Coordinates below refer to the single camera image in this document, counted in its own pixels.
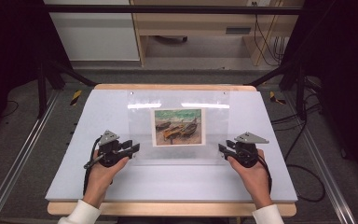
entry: cabinet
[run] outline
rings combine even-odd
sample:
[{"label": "cabinet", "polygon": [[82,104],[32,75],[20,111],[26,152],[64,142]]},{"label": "cabinet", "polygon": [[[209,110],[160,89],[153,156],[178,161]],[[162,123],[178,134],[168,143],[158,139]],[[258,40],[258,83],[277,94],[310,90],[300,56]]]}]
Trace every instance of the cabinet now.
[{"label": "cabinet", "polygon": [[[250,0],[131,0],[132,5],[246,7]],[[270,0],[270,7],[301,7],[303,0]],[[255,32],[256,15],[133,13],[141,63],[145,63],[147,38],[151,35],[241,35],[254,65],[273,36],[290,36],[296,24],[293,15],[259,15],[260,31]]]},{"label": "cabinet", "polygon": [[[127,0],[44,0],[45,4],[128,5]],[[65,51],[74,62],[137,61],[130,13],[50,13]]]}]

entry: painting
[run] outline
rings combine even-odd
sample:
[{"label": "painting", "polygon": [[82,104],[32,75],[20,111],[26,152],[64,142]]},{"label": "painting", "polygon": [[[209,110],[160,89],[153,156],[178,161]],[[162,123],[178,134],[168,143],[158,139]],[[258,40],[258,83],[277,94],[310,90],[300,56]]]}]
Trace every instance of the painting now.
[{"label": "painting", "polygon": [[153,146],[205,145],[205,110],[156,109],[152,111]]}]

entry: aluminum rail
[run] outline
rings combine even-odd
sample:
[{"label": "aluminum rail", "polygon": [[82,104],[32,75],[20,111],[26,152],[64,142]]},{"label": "aluminum rail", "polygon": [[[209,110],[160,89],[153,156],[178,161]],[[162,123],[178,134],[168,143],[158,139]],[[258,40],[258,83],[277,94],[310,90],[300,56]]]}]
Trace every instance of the aluminum rail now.
[{"label": "aluminum rail", "polygon": [[13,190],[13,187],[17,181],[17,179],[20,176],[21,170],[25,163],[28,160],[28,157],[30,156],[31,152],[34,149],[34,145],[39,137],[39,135],[42,133],[43,128],[45,127],[45,124],[48,120],[48,117],[51,114],[51,111],[53,107],[55,106],[55,103],[57,101],[57,98],[59,96],[59,91],[53,91],[51,94],[49,100],[48,100],[48,109],[46,110],[45,114],[41,119],[37,119],[36,123],[31,130],[30,134],[28,135],[27,139],[25,140],[24,145],[21,148],[21,151],[19,155],[17,156],[16,160],[13,162],[13,165],[11,166],[10,170],[7,173],[7,176],[5,177],[5,180],[1,184],[0,187],[0,212],[5,205],[5,202],[7,200],[7,197],[9,196],[10,192]]},{"label": "aluminum rail", "polygon": [[[284,96],[288,100],[287,102],[289,103],[289,106],[291,107],[292,111],[296,113],[295,105],[294,105],[295,100],[293,99],[292,95],[290,93],[289,94],[285,93]],[[300,124],[302,123],[302,121],[300,119],[297,119],[297,123]],[[303,135],[304,143],[307,146],[313,164],[315,165],[316,169],[319,171],[319,174],[321,175],[320,178],[324,182],[327,195],[329,196],[330,202],[337,213],[339,221],[342,224],[356,223],[354,216],[351,212],[351,209],[348,207],[348,204],[345,201],[345,198],[342,195],[336,180],[334,179],[329,168],[324,162],[321,152],[319,148],[316,146],[315,142],[313,141],[313,138],[307,127],[305,127],[303,134],[304,134]]]},{"label": "aluminum rail", "polygon": [[217,7],[217,6],[128,6],[128,5],[28,5],[29,9],[66,13],[180,13],[180,14],[257,14],[303,15],[321,10],[303,7]]}]

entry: hand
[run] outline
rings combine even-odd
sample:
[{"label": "hand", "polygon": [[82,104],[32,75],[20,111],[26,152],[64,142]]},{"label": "hand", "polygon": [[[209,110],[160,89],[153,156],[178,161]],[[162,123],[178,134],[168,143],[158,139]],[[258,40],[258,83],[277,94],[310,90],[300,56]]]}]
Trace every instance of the hand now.
[{"label": "hand", "polygon": [[[264,159],[264,152],[258,149],[258,155]],[[245,168],[234,158],[228,157],[231,167],[240,175],[243,185],[251,194],[256,209],[272,205],[269,196],[269,177],[263,165],[258,162],[251,168]]]},{"label": "hand", "polygon": [[[97,153],[98,150],[94,152],[94,158],[97,156]],[[113,177],[126,165],[128,160],[128,157],[123,158],[111,167],[104,167],[99,162],[94,164],[89,174],[89,183],[83,197],[83,202],[99,208],[107,188],[113,181]]]}]

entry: metal bracket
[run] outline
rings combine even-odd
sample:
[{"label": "metal bracket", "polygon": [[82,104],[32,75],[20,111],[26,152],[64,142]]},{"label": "metal bracket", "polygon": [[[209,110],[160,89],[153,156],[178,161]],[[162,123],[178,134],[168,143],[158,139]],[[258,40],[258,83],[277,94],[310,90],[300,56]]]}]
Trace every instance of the metal bracket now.
[{"label": "metal bracket", "polygon": [[241,135],[239,135],[238,137],[234,138],[234,140],[238,141],[238,142],[242,142],[242,143],[262,143],[262,144],[266,144],[269,143],[269,140],[264,139],[262,137],[259,137],[253,133],[243,133]]},{"label": "metal bracket", "polygon": [[105,144],[108,144],[110,142],[113,142],[115,140],[117,140],[120,136],[118,136],[115,133],[110,132],[109,130],[106,130],[103,134],[103,136],[101,137],[101,141],[98,144],[99,146],[103,146]]}]

